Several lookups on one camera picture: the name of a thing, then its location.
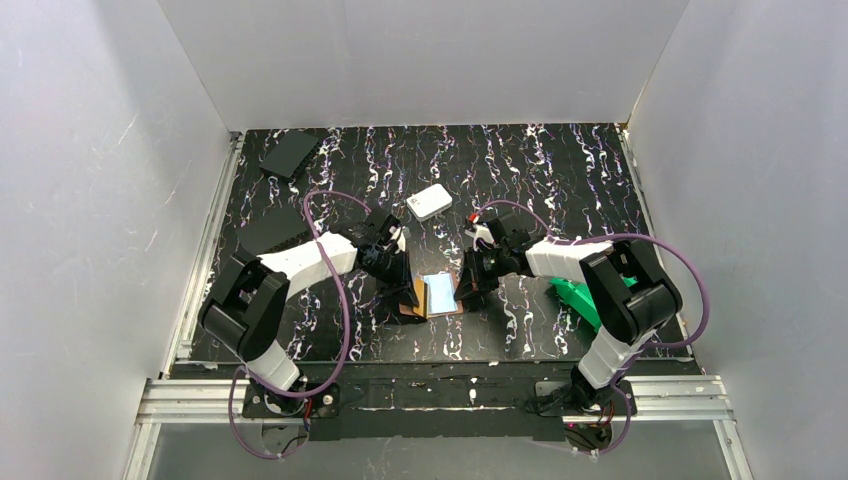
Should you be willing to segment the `gold credit card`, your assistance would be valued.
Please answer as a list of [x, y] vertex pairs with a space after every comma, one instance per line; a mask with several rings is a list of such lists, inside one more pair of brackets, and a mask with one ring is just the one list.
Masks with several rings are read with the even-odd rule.
[[416, 276], [413, 286], [417, 305], [412, 308], [412, 312], [419, 317], [426, 318], [428, 316], [428, 285], [421, 276]]

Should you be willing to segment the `tan leather card holder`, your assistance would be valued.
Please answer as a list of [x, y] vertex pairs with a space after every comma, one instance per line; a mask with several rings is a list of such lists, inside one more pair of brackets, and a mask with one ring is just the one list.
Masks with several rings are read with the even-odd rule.
[[453, 300], [457, 277], [452, 272], [440, 272], [421, 276], [428, 285], [428, 316], [426, 320], [437, 317], [457, 315], [464, 307]]

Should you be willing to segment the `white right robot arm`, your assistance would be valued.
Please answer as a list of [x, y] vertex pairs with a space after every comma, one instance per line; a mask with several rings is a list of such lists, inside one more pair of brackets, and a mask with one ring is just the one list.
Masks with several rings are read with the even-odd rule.
[[499, 287], [510, 274], [562, 278], [587, 287], [600, 321], [588, 352], [572, 371], [586, 392], [613, 385], [655, 330], [682, 309], [681, 294], [646, 237], [567, 243], [532, 235], [504, 219], [471, 216], [472, 239], [454, 292], [466, 302]]

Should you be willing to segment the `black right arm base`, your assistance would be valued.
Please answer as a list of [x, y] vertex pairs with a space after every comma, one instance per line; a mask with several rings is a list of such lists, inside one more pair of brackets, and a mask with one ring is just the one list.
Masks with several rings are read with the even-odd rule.
[[588, 394], [573, 389], [570, 381], [539, 381], [524, 410], [542, 417], [587, 417], [589, 422], [603, 423], [627, 412], [635, 415], [638, 407], [632, 385], [625, 380]]

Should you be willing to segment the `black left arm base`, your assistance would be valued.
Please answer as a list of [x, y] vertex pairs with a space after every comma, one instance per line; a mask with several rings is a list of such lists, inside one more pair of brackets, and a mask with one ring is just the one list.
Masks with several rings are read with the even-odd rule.
[[244, 418], [250, 419], [282, 419], [305, 418], [336, 418], [340, 412], [342, 399], [341, 387], [331, 384], [309, 398], [290, 398], [272, 392], [261, 383], [246, 376], [248, 385], [241, 410]]

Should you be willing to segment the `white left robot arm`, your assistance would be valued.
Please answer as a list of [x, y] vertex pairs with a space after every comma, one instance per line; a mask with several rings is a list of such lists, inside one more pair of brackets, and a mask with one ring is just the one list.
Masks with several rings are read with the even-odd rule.
[[354, 270], [374, 278], [380, 295], [390, 302], [419, 306], [402, 223], [373, 208], [361, 221], [335, 226], [288, 250], [259, 256], [234, 253], [214, 281], [198, 322], [260, 385], [283, 397], [306, 398], [335, 380], [311, 391], [294, 390], [301, 374], [277, 339], [283, 311], [292, 296], [327, 279], [338, 282]]

